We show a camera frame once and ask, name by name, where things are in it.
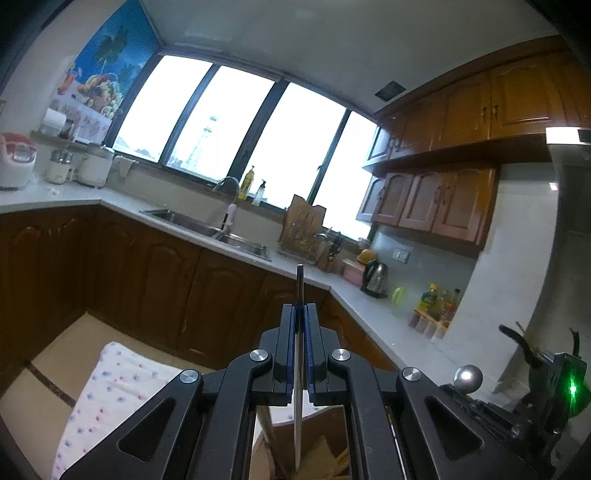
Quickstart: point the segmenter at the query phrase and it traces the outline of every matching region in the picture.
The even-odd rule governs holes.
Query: palm tree picture
[[[102,63],[99,75],[105,71],[107,63],[117,61],[119,54],[127,46],[127,29],[119,27],[119,30],[113,37],[112,35],[103,35],[103,40],[96,50],[95,60]]]

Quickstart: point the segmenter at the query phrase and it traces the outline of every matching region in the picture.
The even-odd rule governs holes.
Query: light switch
[[[394,260],[398,260],[399,262],[406,263],[409,255],[410,252],[402,250],[401,248],[395,248],[394,252],[392,253],[392,258]]]

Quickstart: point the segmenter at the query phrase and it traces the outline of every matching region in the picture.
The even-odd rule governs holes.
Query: window frame
[[[170,136],[168,137],[168,140],[163,148],[162,154],[160,155],[160,158],[157,162],[153,162],[145,158],[129,154],[127,152],[119,151],[116,148],[115,152],[120,155],[131,157],[137,162],[141,163],[142,165],[166,171],[172,175],[179,176],[187,180],[191,180],[201,185],[213,187],[216,183],[208,179],[204,179],[198,176],[197,174],[191,174],[173,167],[169,167],[168,165],[166,165],[166,162],[170,158],[170,155],[173,152],[176,142],[178,141],[183,131],[183,128],[187,123],[187,120],[189,119],[189,116],[193,112],[193,109],[197,106],[197,103],[201,98],[202,94],[205,92],[205,90],[209,86],[209,83],[212,81],[215,74],[219,71],[220,67],[222,66],[243,70],[245,72],[259,75],[274,81],[273,86],[267,93],[265,99],[263,100],[263,103],[261,104],[256,115],[254,116],[254,119],[252,120],[244,138],[242,139],[240,147],[238,148],[238,151],[236,152],[236,155],[232,160],[232,164],[229,167],[227,176],[235,177],[239,181],[244,175],[251,155],[254,152],[254,149],[258,141],[260,140],[262,132],[267,125],[267,122],[271,118],[271,115],[275,111],[277,104],[281,100],[281,97],[285,93],[285,90],[290,83],[295,83],[313,92],[319,93],[320,95],[323,95],[329,98],[330,100],[335,101],[336,103],[339,103],[340,105],[345,107],[345,112],[339,122],[337,130],[330,143],[329,149],[327,150],[326,155],[324,156],[324,160],[318,166],[316,179],[310,187],[310,193],[307,196],[306,201],[311,205],[313,205],[316,195],[318,194],[320,185],[324,179],[324,176],[326,175],[326,171],[330,165],[330,161],[332,160],[333,154],[335,153],[336,147],[340,141],[343,131],[345,130],[345,126],[347,124],[347,121],[349,120],[351,113],[356,112],[362,115],[363,117],[375,122],[375,119],[371,115],[368,115],[366,112],[360,111],[358,108],[353,107],[349,102],[343,101],[343,99],[335,97],[335,95],[332,95],[329,92],[325,92],[314,85],[310,85],[307,82],[302,81],[301,79],[290,77],[286,74],[279,74],[277,72],[273,72],[272,70],[267,70],[263,67],[252,65],[231,57],[224,57],[207,52],[201,52],[198,49],[194,48],[162,46],[146,62],[144,68],[140,71],[138,77],[135,79],[133,85],[131,86],[128,94],[124,98],[122,105],[117,111],[111,123],[111,126],[109,127],[109,130],[107,131],[107,134],[105,136],[105,140],[103,143],[106,146],[114,148],[113,145],[115,143],[115,140],[117,139],[117,136],[119,135],[121,126],[123,125],[123,122],[125,121],[125,118],[129,113],[131,105],[135,102],[140,90],[144,87],[145,82],[148,80],[156,66],[159,64],[160,60],[165,56],[186,57],[195,60],[208,61],[212,65],[211,67],[209,67],[209,70],[203,76],[203,78],[195,88],[194,92],[191,94],[191,97],[187,101],[187,104],[185,105],[181,115],[179,116]],[[221,189],[225,190],[227,188],[226,185],[227,184],[224,184]],[[270,210],[272,212],[279,214],[283,214],[285,211],[285,209],[277,207],[267,202],[261,202],[260,206],[265,208],[266,210]],[[375,235],[375,230],[376,229],[374,228],[374,224],[372,224],[372,227],[368,235],[370,241]]]

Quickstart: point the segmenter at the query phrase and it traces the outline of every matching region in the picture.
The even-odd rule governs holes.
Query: faucet
[[[226,180],[232,180],[236,184],[236,193],[234,195],[234,201],[228,205],[226,215],[222,221],[222,229],[216,233],[216,235],[214,235],[215,239],[219,239],[220,237],[232,232],[232,224],[234,223],[234,215],[236,213],[236,201],[238,200],[238,194],[240,193],[240,182],[236,177],[222,178],[213,188],[213,192],[217,192]]]

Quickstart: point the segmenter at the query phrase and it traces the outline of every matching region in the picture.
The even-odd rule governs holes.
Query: rice cooker
[[[90,187],[104,187],[114,155],[115,150],[112,148],[96,143],[88,144],[78,168],[78,182]]]
[[[35,166],[37,147],[23,135],[0,134],[0,188],[24,187]]]

